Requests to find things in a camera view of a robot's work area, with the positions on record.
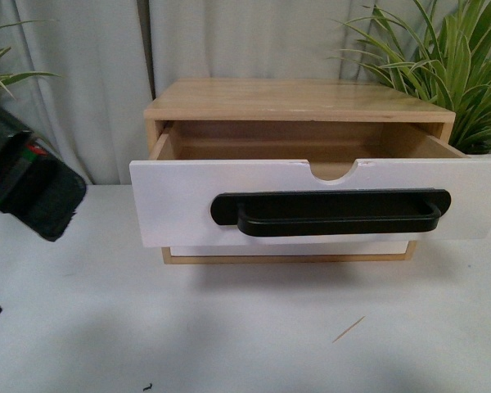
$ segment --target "desk organizer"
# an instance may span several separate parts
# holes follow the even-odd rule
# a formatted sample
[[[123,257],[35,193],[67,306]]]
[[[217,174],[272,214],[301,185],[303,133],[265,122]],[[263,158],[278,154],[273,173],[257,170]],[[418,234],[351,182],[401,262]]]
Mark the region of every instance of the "desk organizer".
[[[180,79],[130,165],[144,246],[171,264],[405,260],[491,225],[491,159],[454,113],[375,84]]]

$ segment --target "white table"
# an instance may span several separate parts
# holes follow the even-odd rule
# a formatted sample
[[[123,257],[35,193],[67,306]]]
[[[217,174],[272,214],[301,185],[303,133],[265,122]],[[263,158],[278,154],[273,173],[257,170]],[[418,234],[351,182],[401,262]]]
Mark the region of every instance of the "white table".
[[[491,232],[406,262],[164,265],[131,187],[95,186],[56,243],[0,214],[0,305],[0,392],[491,392]]]

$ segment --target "black drawer handle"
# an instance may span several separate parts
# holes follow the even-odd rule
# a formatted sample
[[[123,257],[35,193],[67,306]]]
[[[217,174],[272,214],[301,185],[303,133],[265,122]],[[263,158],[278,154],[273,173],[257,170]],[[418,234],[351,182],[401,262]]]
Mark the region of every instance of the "black drawer handle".
[[[254,237],[419,233],[435,229],[450,205],[449,192],[433,188],[225,193],[211,216]]]

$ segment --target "white curtain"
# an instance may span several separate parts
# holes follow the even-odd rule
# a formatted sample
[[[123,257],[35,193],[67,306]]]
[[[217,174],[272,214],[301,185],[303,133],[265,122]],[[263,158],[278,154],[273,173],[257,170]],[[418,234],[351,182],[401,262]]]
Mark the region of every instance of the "white curtain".
[[[5,68],[61,75],[21,84],[2,103],[94,183],[129,183],[128,163],[146,158],[147,44],[157,93],[180,77],[364,79],[354,63],[330,58],[359,38],[334,20],[368,16],[377,2],[421,22],[412,0],[149,0],[148,43],[137,9],[146,1],[0,1],[2,23],[54,20],[1,33],[15,52]],[[456,4],[439,0],[439,11]]]

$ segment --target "wooden top panel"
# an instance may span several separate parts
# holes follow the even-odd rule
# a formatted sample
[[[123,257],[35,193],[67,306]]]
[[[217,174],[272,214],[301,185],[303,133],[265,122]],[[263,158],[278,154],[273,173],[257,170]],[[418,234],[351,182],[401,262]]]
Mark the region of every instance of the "wooden top panel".
[[[180,79],[145,110],[154,120],[452,123],[454,113],[378,84],[335,79]]]

